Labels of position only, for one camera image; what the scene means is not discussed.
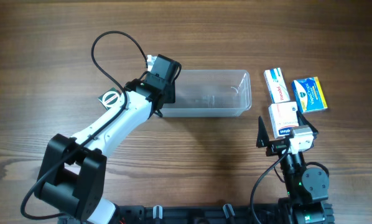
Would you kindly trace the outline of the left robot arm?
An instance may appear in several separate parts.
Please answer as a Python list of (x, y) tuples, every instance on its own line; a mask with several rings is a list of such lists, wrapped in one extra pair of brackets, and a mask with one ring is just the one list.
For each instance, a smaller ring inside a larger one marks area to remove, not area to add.
[(34, 195), (80, 222), (119, 223), (119, 208), (102, 197), (106, 163), (126, 136), (163, 104), (175, 101), (181, 65), (158, 55), (144, 79), (128, 82), (120, 99), (89, 127), (48, 143)]

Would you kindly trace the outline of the white orange medicine box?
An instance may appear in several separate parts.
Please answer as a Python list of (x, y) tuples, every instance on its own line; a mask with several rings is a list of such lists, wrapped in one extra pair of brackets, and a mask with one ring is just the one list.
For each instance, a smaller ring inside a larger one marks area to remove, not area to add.
[(299, 126), (295, 101), (271, 104), (268, 110), (275, 138), (287, 136), (292, 128)]

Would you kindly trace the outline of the green round-logo packet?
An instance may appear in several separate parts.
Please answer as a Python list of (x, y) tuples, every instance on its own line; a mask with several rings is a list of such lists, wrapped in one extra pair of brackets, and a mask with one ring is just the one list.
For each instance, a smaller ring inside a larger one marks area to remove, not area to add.
[(120, 97), (121, 97), (120, 92), (115, 88), (111, 88), (104, 94), (99, 96), (98, 100), (106, 110), (109, 110), (120, 99)]

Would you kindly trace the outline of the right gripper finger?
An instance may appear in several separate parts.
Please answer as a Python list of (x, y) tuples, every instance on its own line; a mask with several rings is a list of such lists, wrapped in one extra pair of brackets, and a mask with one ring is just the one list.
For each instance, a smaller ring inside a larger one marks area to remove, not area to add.
[(269, 136), (261, 116), (258, 118), (258, 135), (256, 140), (256, 147), (267, 147), (269, 144)]
[(299, 126), (307, 125), (312, 130), (314, 136), (318, 135), (319, 131), (305, 118), (300, 111), (296, 111), (296, 115)]

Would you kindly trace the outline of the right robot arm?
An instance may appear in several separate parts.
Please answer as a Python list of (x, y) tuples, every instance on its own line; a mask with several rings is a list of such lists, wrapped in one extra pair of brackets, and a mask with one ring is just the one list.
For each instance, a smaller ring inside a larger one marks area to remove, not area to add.
[[(277, 156), (273, 163), (254, 184), (250, 196), (253, 223), (298, 223), (321, 224), (334, 223), (332, 205), (328, 200), (330, 186), (329, 170), (318, 162), (305, 162), (303, 153), (313, 148), (318, 130), (306, 120), (304, 115), (296, 112), (298, 126), (282, 139), (270, 140), (264, 121), (258, 118), (258, 136), (256, 146), (265, 147), (266, 155)], [(254, 204), (256, 189), (263, 178), (275, 166), (280, 165), (286, 185), (287, 197), (280, 198), (276, 204)]]

